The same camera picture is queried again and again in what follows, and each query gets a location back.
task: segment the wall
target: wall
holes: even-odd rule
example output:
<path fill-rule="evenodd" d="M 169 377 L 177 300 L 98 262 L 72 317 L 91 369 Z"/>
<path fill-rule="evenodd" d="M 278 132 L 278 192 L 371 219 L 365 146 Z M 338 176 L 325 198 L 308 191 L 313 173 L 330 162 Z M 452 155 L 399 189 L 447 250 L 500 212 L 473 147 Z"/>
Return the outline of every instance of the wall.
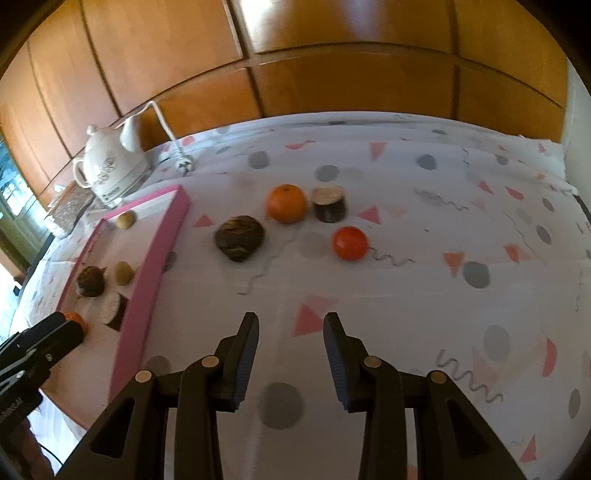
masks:
<path fill-rule="evenodd" d="M 66 0 L 0 79 L 0 127 L 47 204 L 86 126 L 152 98 L 178 136 L 381 110 L 559 141 L 566 68 L 516 0 Z M 166 140 L 153 112 L 141 126 Z"/>
<path fill-rule="evenodd" d="M 568 103 L 564 122 L 564 162 L 567 180 L 576 186 L 586 205 L 591 206 L 591 95 L 569 62 Z"/>

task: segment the tablecloth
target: tablecloth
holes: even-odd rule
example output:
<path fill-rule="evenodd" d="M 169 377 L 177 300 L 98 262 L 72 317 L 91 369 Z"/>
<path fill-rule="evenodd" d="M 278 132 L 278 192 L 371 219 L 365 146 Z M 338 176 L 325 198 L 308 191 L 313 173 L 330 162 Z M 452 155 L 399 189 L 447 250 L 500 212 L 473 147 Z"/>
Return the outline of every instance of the tablecloth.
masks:
<path fill-rule="evenodd" d="M 372 112 L 246 122 L 182 144 L 196 170 L 180 176 L 166 160 L 170 143 L 161 145 L 151 156 L 163 162 L 132 196 L 180 183 L 192 199 L 145 361 L 157 373 L 185 368 L 234 334 L 244 312 L 257 313 L 246 400 L 218 415 L 227 478 L 357 477 L 363 415 L 336 398 L 322 341 L 329 311 L 400 371 L 446 371 L 527 477 L 559 476 L 591 423 L 591 226 L 564 179 L 560 145 Z M 279 225 L 264 204 L 282 183 L 308 193 L 341 185 L 349 216 Z M 55 308 L 102 213 L 87 213 L 47 252 L 17 311 L 29 324 Z M 212 240 L 235 215 L 267 232 L 243 264 Z M 362 261 L 331 252 L 342 225 L 367 234 Z M 411 449 L 411 476 L 416 461 Z"/>

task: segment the kettle spout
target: kettle spout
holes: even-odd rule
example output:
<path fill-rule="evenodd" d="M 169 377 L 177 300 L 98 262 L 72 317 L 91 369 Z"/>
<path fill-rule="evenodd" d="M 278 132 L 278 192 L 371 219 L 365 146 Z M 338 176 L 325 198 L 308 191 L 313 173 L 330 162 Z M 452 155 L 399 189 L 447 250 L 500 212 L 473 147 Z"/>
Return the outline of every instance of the kettle spout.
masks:
<path fill-rule="evenodd" d="M 139 144 L 139 135 L 135 126 L 134 116 L 130 116 L 123 123 L 119 139 L 121 140 L 121 145 L 123 145 L 124 149 L 134 153 L 140 153 L 142 151 L 142 147 Z"/>

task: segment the squiggle pattern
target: squiggle pattern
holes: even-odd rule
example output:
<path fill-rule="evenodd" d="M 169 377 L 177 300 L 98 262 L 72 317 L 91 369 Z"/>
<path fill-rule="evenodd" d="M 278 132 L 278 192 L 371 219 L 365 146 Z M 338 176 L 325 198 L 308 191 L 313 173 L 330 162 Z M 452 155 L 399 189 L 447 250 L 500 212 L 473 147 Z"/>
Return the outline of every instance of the squiggle pattern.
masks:
<path fill-rule="evenodd" d="M 445 350 L 442 349 L 439 352 L 439 355 L 437 356 L 437 359 L 435 360 L 436 365 L 439 368 L 445 368 L 450 364 L 455 364 L 453 367 L 453 371 L 450 375 L 450 377 L 456 381 L 459 382 L 460 380 L 462 380 L 464 377 L 470 377 L 470 382 L 468 383 L 468 388 L 470 389 L 471 392 L 477 392 L 479 390 L 484 390 L 485 392 L 485 402 L 486 403 L 492 403 L 494 402 L 497 398 L 500 398 L 501 401 L 505 401 L 505 397 L 503 397 L 502 394 L 497 393 L 494 397 L 489 398 L 490 395 L 490 390 L 488 388 L 487 385 L 485 384 L 479 384 L 479 385 L 475 385 L 474 384 L 474 373 L 472 372 L 472 370 L 466 370 L 462 375 L 457 374 L 457 371 L 460 369 L 460 362 L 457 361 L 456 358 L 450 357 L 445 363 L 442 363 L 443 360 L 443 355 L 445 355 Z"/>
<path fill-rule="evenodd" d="M 380 255 L 378 253 L 378 250 L 373 247 L 370 247 L 370 250 L 372 251 L 371 256 L 374 260 L 381 262 L 382 260 L 386 260 L 387 258 L 389 258 L 390 263 L 394 267 L 402 267 L 403 265 L 405 265 L 407 263 L 416 263 L 412 258 L 403 258 L 400 262 L 397 262 L 396 258 L 394 258 L 393 255 L 390 255 L 390 254 Z"/>
<path fill-rule="evenodd" d="M 516 232 L 517 232 L 517 233 L 518 233 L 518 234 L 521 236 L 521 239 L 523 240 L 523 244 L 524 244 L 524 245 L 525 245 L 527 248 L 529 248 L 529 249 L 530 249 L 530 251 L 531 251 L 531 252 L 532 252 L 532 253 L 535 255 L 535 257 L 536 257 L 538 260 L 542 260 L 542 258 L 541 258 L 541 257 L 540 257 L 540 256 L 539 256 L 537 253 L 536 253 L 536 251 L 535 251 L 533 248 L 531 248 L 531 247 L 528 245 L 528 243 L 525 241 L 525 235 L 524 235 L 523 233 L 521 233 L 521 230 L 519 230 L 519 229 L 517 228 L 517 222 L 516 222 L 516 221 L 514 221 L 514 220 L 513 220 L 513 218 L 511 218 L 511 217 L 509 216 L 509 214 L 507 214 L 507 212 L 503 211 L 503 213 L 505 214 L 505 216 L 506 216 L 506 217 L 507 217 L 509 220 L 511 220 L 511 222 L 513 222 L 513 228 L 514 228 L 514 229 L 515 229 L 515 231 L 516 231 Z"/>
<path fill-rule="evenodd" d="M 577 293 L 577 306 L 574 309 L 576 313 L 579 312 L 579 302 L 581 301 L 581 289 L 583 288 L 583 270 L 579 266 L 579 292 Z"/>
<path fill-rule="evenodd" d="M 239 295 L 248 295 L 251 291 L 252 288 L 255 285 L 255 282 L 257 280 L 257 278 L 264 278 L 267 276 L 267 274 L 269 273 L 269 269 L 271 268 L 271 264 L 273 263 L 273 260 L 275 260 L 276 258 L 279 258 L 280 256 L 283 255 L 283 252 L 285 250 L 285 248 L 287 247 L 287 245 L 293 243 L 296 241 L 297 238 L 297 234 L 300 233 L 300 230 L 303 226 L 303 222 L 300 222 L 295 228 L 294 228 L 294 233 L 291 236 L 290 239 L 286 240 L 283 245 L 281 246 L 281 248 L 277 251 L 277 253 L 275 255 L 271 255 L 270 257 L 267 257 L 263 263 L 262 266 L 262 270 L 261 273 L 257 274 L 257 275 L 253 275 L 252 277 L 250 277 L 248 279 L 248 284 L 246 287 L 245 291 L 239 291 L 238 294 Z"/>
<path fill-rule="evenodd" d="M 462 210 L 469 210 L 468 207 L 464 207 L 463 205 L 458 206 L 455 202 L 447 202 L 441 198 L 440 195 L 436 193 L 430 192 L 428 190 L 417 190 L 414 189 L 414 193 L 419 195 L 425 202 L 431 203 L 432 205 L 441 207 L 443 205 L 453 205 L 453 207 L 458 211 L 461 212 Z"/>

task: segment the orange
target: orange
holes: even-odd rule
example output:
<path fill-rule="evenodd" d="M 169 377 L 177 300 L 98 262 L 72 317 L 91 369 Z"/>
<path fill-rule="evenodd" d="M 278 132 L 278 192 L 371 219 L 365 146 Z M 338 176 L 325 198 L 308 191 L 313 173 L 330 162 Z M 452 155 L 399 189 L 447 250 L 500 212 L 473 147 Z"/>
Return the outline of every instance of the orange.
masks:
<path fill-rule="evenodd" d="M 279 185 L 267 197 L 267 216 L 279 223 L 301 222 L 307 210 L 304 192 L 295 185 Z"/>
<path fill-rule="evenodd" d="M 64 317 L 66 317 L 66 320 L 78 323 L 82 327 L 82 332 L 86 335 L 86 332 L 88 332 L 88 325 L 78 312 L 65 312 Z"/>

